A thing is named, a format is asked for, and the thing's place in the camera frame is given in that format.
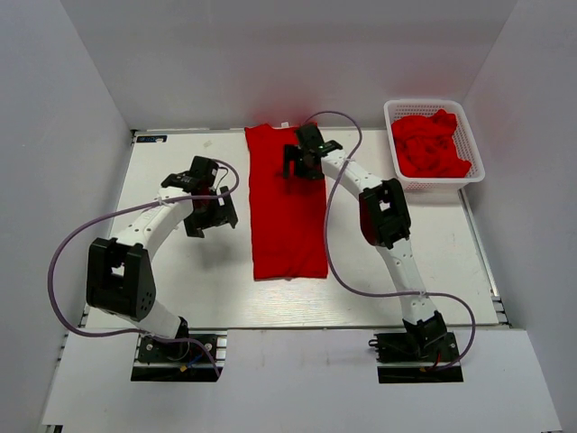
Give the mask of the red t shirt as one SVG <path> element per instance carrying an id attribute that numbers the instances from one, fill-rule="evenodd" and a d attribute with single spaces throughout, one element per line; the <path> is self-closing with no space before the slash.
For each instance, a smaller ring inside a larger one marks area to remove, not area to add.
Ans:
<path id="1" fill-rule="evenodd" d="M 261 124 L 245 128 L 244 135 L 250 155 L 253 278 L 326 278 L 325 180 L 283 177 L 284 147 L 297 142 L 293 127 Z"/>

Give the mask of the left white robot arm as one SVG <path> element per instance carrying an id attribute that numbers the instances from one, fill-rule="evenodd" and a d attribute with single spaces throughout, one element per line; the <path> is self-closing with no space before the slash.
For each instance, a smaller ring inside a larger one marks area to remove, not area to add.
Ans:
<path id="1" fill-rule="evenodd" d="M 151 263 L 180 224 L 192 238 L 203 238 L 209 228 L 237 225 L 230 189 L 216 181 L 221 169 L 231 168 L 194 157 L 188 170 L 171 173 L 160 184 L 157 201 L 130 225 L 89 246 L 87 304 L 160 337 L 160 350 L 172 360 L 189 352 L 188 323 L 157 300 Z"/>

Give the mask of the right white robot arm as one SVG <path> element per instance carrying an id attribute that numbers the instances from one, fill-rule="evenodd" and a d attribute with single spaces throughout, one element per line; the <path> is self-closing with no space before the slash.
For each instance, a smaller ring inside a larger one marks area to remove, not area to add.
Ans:
<path id="1" fill-rule="evenodd" d="M 400 182 L 369 173 L 340 143 L 325 141 L 315 124 L 300 126 L 295 136 L 296 145 L 284 146 L 283 177 L 329 177 L 336 187 L 344 187 L 357 199 L 362 235 L 385 262 L 400 296 L 408 351 L 420 360 L 430 358 L 447 333 L 446 324 L 428 297 L 417 268 L 409 240 L 411 219 Z"/>

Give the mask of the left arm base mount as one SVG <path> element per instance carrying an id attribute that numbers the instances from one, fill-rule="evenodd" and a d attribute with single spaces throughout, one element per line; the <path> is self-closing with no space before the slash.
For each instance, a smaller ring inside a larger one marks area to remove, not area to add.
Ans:
<path id="1" fill-rule="evenodd" d="M 224 368 L 225 332 L 191 334 L 204 348 L 191 343 L 164 345 L 149 336 L 140 337 L 133 359 L 132 382 L 217 382 Z"/>

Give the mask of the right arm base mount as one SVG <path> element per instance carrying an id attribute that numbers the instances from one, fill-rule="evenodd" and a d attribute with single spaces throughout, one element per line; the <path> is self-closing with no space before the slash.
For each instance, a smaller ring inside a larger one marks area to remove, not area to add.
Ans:
<path id="1" fill-rule="evenodd" d="M 379 384 L 463 382 L 459 349 L 453 332 L 423 353 L 408 333 L 379 333 L 368 341 L 377 355 Z"/>

